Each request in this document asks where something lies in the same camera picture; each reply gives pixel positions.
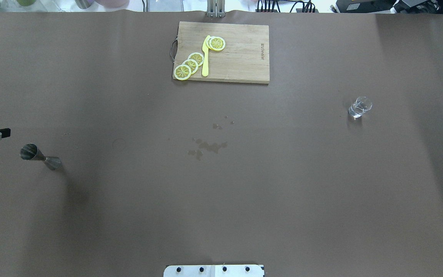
knife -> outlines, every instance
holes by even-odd
[[[204,54],[204,61],[203,61],[203,69],[202,69],[202,71],[201,71],[201,75],[203,75],[204,77],[207,77],[208,76],[208,52],[209,52],[209,49],[208,49],[208,46],[206,45],[206,42],[208,41],[208,39],[210,39],[210,35],[208,35],[208,36],[206,36],[206,38],[204,39],[204,42],[203,42],[203,48],[202,48],[202,50],[203,50],[203,54]]]

wooden cutting board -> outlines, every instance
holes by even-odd
[[[179,22],[174,68],[193,52],[203,53],[207,35],[223,37],[222,51],[209,52],[209,75],[201,70],[188,80],[236,83],[269,83],[269,26],[225,23]]]

citrus slice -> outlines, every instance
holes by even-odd
[[[188,59],[195,60],[197,62],[197,65],[200,67],[204,62],[204,56],[202,53],[194,52],[189,55]]]
[[[208,48],[213,51],[222,51],[225,48],[225,40],[221,37],[211,37],[208,40]]]
[[[184,81],[191,76],[190,67],[188,65],[179,65],[174,69],[174,77],[177,80]]]
[[[197,69],[199,68],[197,61],[193,60],[192,58],[188,58],[182,64],[187,65],[191,69],[191,75],[196,73]]]

shot glass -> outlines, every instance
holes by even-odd
[[[372,109],[372,101],[365,96],[360,96],[356,99],[355,103],[350,106],[348,113],[354,118],[358,118],[370,109]]]

jigger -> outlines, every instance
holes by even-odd
[[[56,170],[61,166],[60,158],[44,156],[35,144],[25,144],[20,150],[20,157],[25,161],[43,161],[50,170]]]

